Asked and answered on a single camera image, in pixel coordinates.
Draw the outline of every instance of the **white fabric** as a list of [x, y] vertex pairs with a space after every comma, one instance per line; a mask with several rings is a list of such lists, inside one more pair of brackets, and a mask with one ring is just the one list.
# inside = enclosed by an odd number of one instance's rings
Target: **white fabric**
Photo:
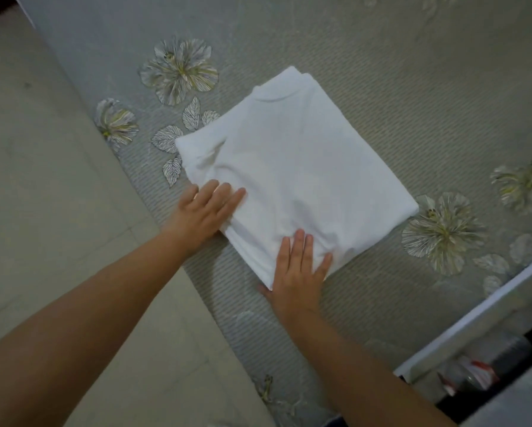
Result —
[[386, 164], [309, 74], [288, 68], [218, 120], [177, 138], [187, 177], [248, 194], [223, 228], [271, 288], [284, 236], [314, 236], [334, 272], [418, 211]]

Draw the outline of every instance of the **beige floor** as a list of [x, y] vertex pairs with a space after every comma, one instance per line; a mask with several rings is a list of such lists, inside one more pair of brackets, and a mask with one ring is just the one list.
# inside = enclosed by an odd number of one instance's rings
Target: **beige floor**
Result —
[[[19, 9], [0, 16], [0, 337], [158, 231]], [[272, 426], [181, 270], [69, 425]]]

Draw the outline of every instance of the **person's left hand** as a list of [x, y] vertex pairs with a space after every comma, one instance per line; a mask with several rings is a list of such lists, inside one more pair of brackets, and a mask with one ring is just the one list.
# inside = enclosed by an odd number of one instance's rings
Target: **person's left hand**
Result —
[[230, 184], [217, 180], [210, 180], [200, 190], [196, 184], [187, 187], [161, 232], [173, 237], [186, 257], [191, 256], [220, 229], [246, 194], [243, 188], [231, 191]]

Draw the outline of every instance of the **person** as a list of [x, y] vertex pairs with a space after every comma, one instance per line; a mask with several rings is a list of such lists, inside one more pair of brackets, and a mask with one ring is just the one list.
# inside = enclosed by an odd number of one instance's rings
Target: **person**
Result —
[[[38, 311], [0, 340], [0, 426], [60, 426], [183, 262], [230, 218], [244, 189], [188, 187], [161, 233]], [[439, 410], [319, 314], [331, 254], [282, 240], [272, 291], [260, 291], [350, 427], [453, 426]]]

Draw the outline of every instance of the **flower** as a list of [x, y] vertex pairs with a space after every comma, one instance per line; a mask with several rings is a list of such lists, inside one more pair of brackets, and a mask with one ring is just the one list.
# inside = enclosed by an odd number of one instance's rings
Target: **flower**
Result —
[[514, 170], [502, 165], [493, 171], [491, 179], [500, 186], [504, 206], [522, 215], [532, 213], [532, 161], [526, 168]]
[[[213, 122], [219, 118], [219, 114], [216, 111], [205, 111], [203, 115], [200, 115], [200, 102], [197, 97], [193, 97], [193, 100], [183, 111], [183, 124], [188, 130], [195, 131], [199, 127], [199, 119], [202, 121], [203, 126]], [[151, 139], [151, 143], [159, 150], [173, 154], [174, 157], [168, 160], [163, 165], [163, 175], [172, 187], [175, 185], [181, 175], [181, 155], [175, 145], [175, 140], [183, 136], [183, 131], [177, 126], [166, 126], [159, 130]]]
[[200, 39], [161, 42], [155, 46], [156, 57], [141, 67], [141, 81], [155, 89], [161, 103], [177, 105], [191, 88], [209, 91], [219, 80], [219, 73], [208, 62], [211, 51]]
[[139, 131], [135, 115], [120, 107], [118, 100], [110, 98], [98, 103], [95, 122], [106, 142], [116, 151], [120, 145], [129, 144]]
[[426, 256], [443, 275], [460, 273], [463, 254], [487, 238], [484, 226], [471, 214], [469, 200], [459, 193], [442, 193], [438, 207], [427, 195], [416, 200], [420, 214], [402, 231], [404, 249], [418, 258]]

